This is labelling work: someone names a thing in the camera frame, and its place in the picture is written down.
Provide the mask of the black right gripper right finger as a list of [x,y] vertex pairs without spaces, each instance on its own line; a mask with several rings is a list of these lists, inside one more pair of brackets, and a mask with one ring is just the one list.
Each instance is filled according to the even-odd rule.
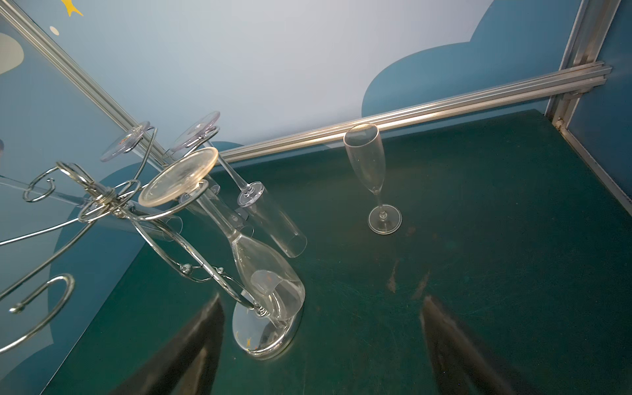
[[439,298],[426,296],[421,324],[441,394],[541,394]]

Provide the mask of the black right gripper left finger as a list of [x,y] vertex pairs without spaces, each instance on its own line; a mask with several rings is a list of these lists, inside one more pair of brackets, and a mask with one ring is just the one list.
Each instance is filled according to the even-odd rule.
[[224,337],[225,313],[214,296],[172,339],[113,394],[209,394]]

